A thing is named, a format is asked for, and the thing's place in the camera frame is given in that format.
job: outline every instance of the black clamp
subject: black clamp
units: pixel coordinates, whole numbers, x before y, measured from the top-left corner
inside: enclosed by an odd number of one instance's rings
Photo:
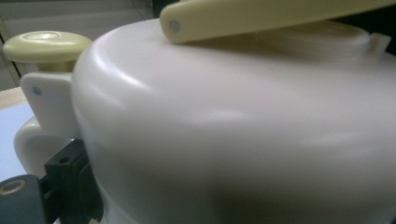
[[[100,221],[103,203],[82,141],[74,140],[46,164],[47,175],[20,175],[0,183],[1,224]]]

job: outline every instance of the curved plastic surface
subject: curved plastic surface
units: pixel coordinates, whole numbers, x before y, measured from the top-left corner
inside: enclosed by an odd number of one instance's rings
[[[388,54],[305,60],[253,35],[171,45],[158,21],[102,36],[72,100],[106,220],[391,222],[395,71]]]
[[[395,0],[190,0],[166,7],[163,33],[172,43],[253,33],[355,14]]]
[[[385,51],[373,46],[372,37],[366,31],[334,21],[258,32],[255,36],[271,49],[317,60],[356,60],[370,48]]]
[[[71,140],[44,131],[33,117],[16,133],[14,147],[26,173],[41,178],[46,174],[44,170],[46,161]]]

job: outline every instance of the cream knob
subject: cream knob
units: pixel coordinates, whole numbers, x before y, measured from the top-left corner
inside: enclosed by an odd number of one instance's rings
[[[38,31],[10,38],[4,53],[14,62],[36,63],[41,71],[71,72],[78,56],[91,42],[82,35]]]

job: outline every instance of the white tank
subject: white tank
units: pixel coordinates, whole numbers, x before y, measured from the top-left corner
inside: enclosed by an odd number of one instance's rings
[[[107,221],[391,222],[396,58],[325,23],[303,48],[303,28],[171,45],[157,21],[96,40],[72,101]]]

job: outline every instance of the cream handle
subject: cream handle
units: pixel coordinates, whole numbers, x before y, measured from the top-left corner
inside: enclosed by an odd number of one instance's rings
[[[38,31],[10,38],[4,53],[14,62],[36,63],[40,71],[71,72],[76,59],[91,42],[82,35]]]
[[[73,138],[80,138],[71,102],[71,71],[90,44],[82,35],[44,31],[17,35],[4,45],[10,60],[36,63],[41,71],[21,79],[35,116],[19,129],[14,147],[28,174],[42,177],[45,161]]]
[[[396,0],[184,0],[161,14],[172,43],[253,33],[359,13]]]

